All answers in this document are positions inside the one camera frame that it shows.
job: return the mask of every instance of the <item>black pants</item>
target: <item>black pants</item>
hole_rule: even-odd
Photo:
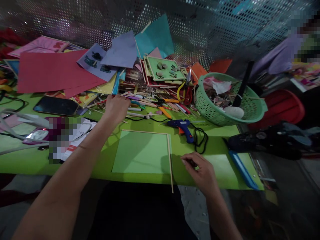
[[[197,239],[184,218],[180,191],[170,185],[110,182],[88,239]]]

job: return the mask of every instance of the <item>red plastic container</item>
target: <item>red plastic container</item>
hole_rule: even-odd
[[[252,131],[278,124],[281,120],[297,124],[304,117],[304,106],[299,98],[288,90],[277,90],[270,93],[265,98],[265,102],[268,111],[260,121],[248,125]]]

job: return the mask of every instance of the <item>hot glue gun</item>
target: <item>hot glue gun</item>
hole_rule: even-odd
[[[179,134],[185,134],[187,137],[187,143],[193,143],[193,136],[191,135],[188,126],[190,125],[189,120],[171,120],[167,122],[170,127],[179,128]]]

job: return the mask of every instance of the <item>person's left hand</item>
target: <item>person's left hand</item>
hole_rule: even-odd
[[[116,95],[112,98],[112,95],[109,95],[107,97],[106,111],[103,114],[103,118],[118,125],[123,119],[125,119],[129,106],[130,100],[126,97]]]

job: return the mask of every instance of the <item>white ball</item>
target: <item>white ball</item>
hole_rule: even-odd
[[[235,118],[241,119],[244,116],[244,111],[240,107],[229,106],[229,107],[225,107],[223,110],[226,112],[226,114],[229,114],[230,116]]]

